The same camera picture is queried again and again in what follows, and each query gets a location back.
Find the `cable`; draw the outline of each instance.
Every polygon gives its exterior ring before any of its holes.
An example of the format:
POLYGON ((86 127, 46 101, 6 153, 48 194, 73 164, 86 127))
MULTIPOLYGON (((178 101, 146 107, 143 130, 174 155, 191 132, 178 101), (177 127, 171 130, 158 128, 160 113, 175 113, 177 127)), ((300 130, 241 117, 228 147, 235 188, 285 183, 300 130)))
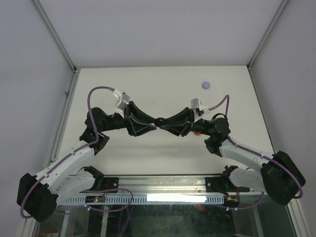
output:
POLYGON ((115 209, 115 210, 100 210, 100 209, 94 208, 94 207, 89 206, 89 205, 84 205, 84 206, 88 206, 88 209, 90 208, 92 210, 100 211, 100 212, 117 212, 117 211, 122 211, 122 210, 128 208, 131 205, 131 203, 133 202, 134 195, 133 195, 132 191, 128 190, 128 189, 120 189, 120 188, 118 188, 118 189, 108 189, 108 190, 102 190, 102 191, 86 190, 86 191, 82 191, 82 193, 101 193, 101 192, 109 193, 109 192, 113 192, 113 191, 126 191, 126 192, 130 193, 131 199, 130 199, 129 203, 126 204, 124 207, 119 208, 119 209, 115 209))
POLYGON ((80 168, 80 170, 78 170, 76 176, 79 174, 79 172, 80 172, 82 169, 85 169, 85 168, 88 168, 88 166, 84 166, 84 167, 80 168))
POLYGON ((128 223, 129 223, 129 220, 130 220, 130 218, 131 218, 131 216, 132 216, 133 207, 131 208, 130 212, 129 212, 128 208, 127 208, 126 210, 127 210, 127 220, 126 220, 126 223, 125 223, 125 225, 124 225, 122 231, 118 234, 118 237, 122 237, 122 236, 123 236, 123 234, 124 234, 124 232, 125 232, 125 230, 126 230, 126 228, 127 228, 127 225, 128 225, 128 223))
POLYGON ((239 194, 240 194, 240 188, 239 188, 239 187, 237 187, 237 193, 236 193, 235 198, 238 198, 238 197, 239 197, 239 194))
MULTIPOLYGON (((114 88, 112 87, 108 87, 108 86, 97 86, 95 88, 93 88, 92 90, 90 90, 89 94, 88 94, 88 98, 87 98, 87 105, 88 105, 88 112, 89 112, 89 116, 91 118, 91 123, 92 123, 92 127, 93 127, 93 130, 94 130, 94 133, 95 133, 95 141, 93 142, 90 142, 90 143, 87 143, 79 148, 77 148, 76 150, 74 150, 74 153, 76 153, 77 151, 85 148, 85 147, 88 147, 90 145, 93 145, 95 143, 97 143, 99 141, 99 134, 98 134, 98 131, 97 131, 97 126, 95 124, 95 121, 94 121, 94 117, 93 117, 93 114, 92 114, 92 110, 91 110, 91 104, 90 104, 90 99, 91 99, 91 95, 92 93, 95 91, 95 90, 98 90, 98 89, 107 89, 107 90, 110 90, 110 91, 114 91, 114 88)), ((49 175, 51 172, 53 172, 57 167, 59 167, 66 159, 68 159, 72 154, 69 153, 68 155, 66 155, 64 158, 62 158, 54 167, 52 167, 50 170, 48 170, 47 172, 47 175, 49 175)), ((29 196, 31 195, 32 191, 35 189, 35 187, 45 178, 45 176, 42 176, 40 177, 34 184, 33 186, 30 188, 30 190, 27 192, 27 194, 25 195, 22 203, 21 203, 21 208, 20 208, 20 215, 22 218, 24 219, 29 219, 31 218, 31 216, 26 216, 24 215, 23 213, 23 210, 24 210, 24 206, 25 206, 25 203, 26 203, 26 200, 29 198, 29 196)))
POLYGON ((123 210, 120 211, 120 213, 119 213, 119 219, 118 219, 118 234, 117 234, 118 237, 120 236, 119 230, 120 230, 120 223, 121 223, 121 221, 122 221, 122 215, 123 215, 123 210))
POLYGON ((250 205, 250 206, 245 206, 245 207, 240 207, 240 208, 237 208, 237 207, 227 207, 227 206, 219 206, 219 205, 216 205, 216 206, 222 207, 222 208, 226 208, 227 210, 235 210, 235 211, 237 211, 237 210, 246 210, 246 209, 253 208, 253 207, 257 206, 259 203, 261 203, 261 201, 262 201, 263 198, 264 198, 264 195, 265 195, 265 193, 262 192, 260 198, 259 198, 254 204, 252 204, 252 205, 250 205))
POLYGON ((227 113, 228 113, 228 106, 229 106, 229 95, 225 95, 224 98, 222 99, 221 102, 218 103, 218 105, 215 105, 211 108, 208 108, 209 111, 212 111, 212 110, 215 110, 217 109, 218 107, 220 107, 224 102, 225 100, 227 100, 227 103, 226 103, 226 110, 225 110, 225 115, 227 116, 227 113))
MULTIPOLYGON (((239 148, 243 149, 244 151, 250 152, 256 156, 261 157, 261 154, 259 152, 256 152, 252 149, 249 149, 247 147, 243 147, 243 146, 237 144, 236 142, 234 142, 232 140, 232 138, 230 136, 227 136, 227 138, 234 146, 239 147, 239 148)), ((287 168, 285 168, 283 165, 281 165, 279 162, 275 161, 274 159, 271 159, 270 157, 262 156, 262 158, 267 159, 268 161, 271 161, 273 164, 275 164, 278 167, 280 167, 281 169, 283 169, 294 180, 294 182, 296 183, 296 185, 298 186, 298 188, 300 190, 300 194, 298 196, 294 197, 295 199, 301 198, 303 196, 304 191, 302 189, 300 182, 298 182, 298 180, 295 178, 295 176, 287 168)))

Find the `small round object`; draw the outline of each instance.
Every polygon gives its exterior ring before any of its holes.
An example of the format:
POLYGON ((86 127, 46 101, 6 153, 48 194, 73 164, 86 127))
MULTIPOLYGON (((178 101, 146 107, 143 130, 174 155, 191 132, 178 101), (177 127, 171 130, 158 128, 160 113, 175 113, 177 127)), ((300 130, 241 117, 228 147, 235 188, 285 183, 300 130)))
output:
POLYGON ((167 124, 167 120, 165 118, 157 118, 155 119, 155 126, 160 127, 167 124))
POLYGON ((202 88, 203 89, 209 89, 211 87, 211 83, 209 83, 208 81, 204 81, 203 83, 202 83, 202 88))

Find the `purple disc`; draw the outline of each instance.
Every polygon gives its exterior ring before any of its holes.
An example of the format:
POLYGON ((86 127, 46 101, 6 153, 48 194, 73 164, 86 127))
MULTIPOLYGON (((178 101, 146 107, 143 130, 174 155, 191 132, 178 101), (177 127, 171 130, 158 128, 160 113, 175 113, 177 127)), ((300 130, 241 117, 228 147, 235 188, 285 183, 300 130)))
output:
POLYGON ((211 87, 211 83, 209 83, 208 81, 205 81, 202 83, 203 89, 209 89, 210 87, 211 87))

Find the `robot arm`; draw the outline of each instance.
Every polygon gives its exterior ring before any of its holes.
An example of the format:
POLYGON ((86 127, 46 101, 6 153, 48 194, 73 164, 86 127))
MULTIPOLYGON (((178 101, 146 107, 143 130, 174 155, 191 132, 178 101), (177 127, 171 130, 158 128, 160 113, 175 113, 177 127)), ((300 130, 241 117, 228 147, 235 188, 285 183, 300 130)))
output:
POLYGON ((104 175, 92 166, 86 167, 74 177, 69 178, 69 175, 104 148, 109 137, 101 132, 121 128, 126 128, 128 134, 135 137, 156 130, 157 127, 176 136, 184 137, 189 132, 209 136, 204 142, 210 153, 234 159, 250 168, 226 167, 221 174, 220 186, 223 193, 226 192, 226 186, 249 187, 267 192, 274 201, 286 205, 305 185, 304 177, 286 153, 264 153, 230 138, 225 115, 218 118, 221 114, 216 114, 211 121, 199 119, 209 113, 209 109, 198 99, 191 101, 190 109, 185 108, 169 118, 155 119, 142 112, 133 101, 129 101, 125 93, 113 89, 113 95, 117 99, 118 113, 109 116, 100 108, 91 109, 85 121, 87 128, 68 155, 34 176, 27 173, 21 178, 17 203, 37 221, 46 220, 69 197, 84 190, 101 189, 104 175))
POLYGON ((204 141, 210 153, 248 166, 247 169, 226 167, 221 174, 222 192, 231 185, 249 187, 266 192, 275 202, 287 205, 306 183, 289 155, 281 151, 276 154, 258 151, 234 141, 229 136, 227 117, 217 118, 219 115, 222 114, 216 114, 211 121, 198 120, 191 131, 210 136, 204 141))

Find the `white table surface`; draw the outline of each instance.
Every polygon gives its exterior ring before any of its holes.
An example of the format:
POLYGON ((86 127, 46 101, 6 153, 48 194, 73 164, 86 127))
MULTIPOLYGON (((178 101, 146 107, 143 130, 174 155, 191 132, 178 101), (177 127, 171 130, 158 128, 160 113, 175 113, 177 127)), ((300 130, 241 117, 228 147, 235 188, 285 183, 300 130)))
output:
MULTIPOLYGON (((230 135, 259 150, 273 151, 246 66, 100 68, 81 69, 60 155, 83 133, 87 95, 101 85, 119 88, 139 109, 155 118, 175 115, 190 107, 193 98, 211 107, 229 94, 230 135), (201 87, 203 81, 211 83, 208 90, 201 87)), ((114 103, 110 91, 98 90, 92 95, 91 106, 100 107, 108 115, 115 112, 114 103)), ((225 106, 204 118, 224 113, 225 106)), ((104 174, 211 174, 221 173, 225 165, 243 166, 210 154, 203 135, 176 137, 159 128, 140 137, 129 136, 126 129, 105 134, 110 137, 106 147, 85 164, 104 174)))

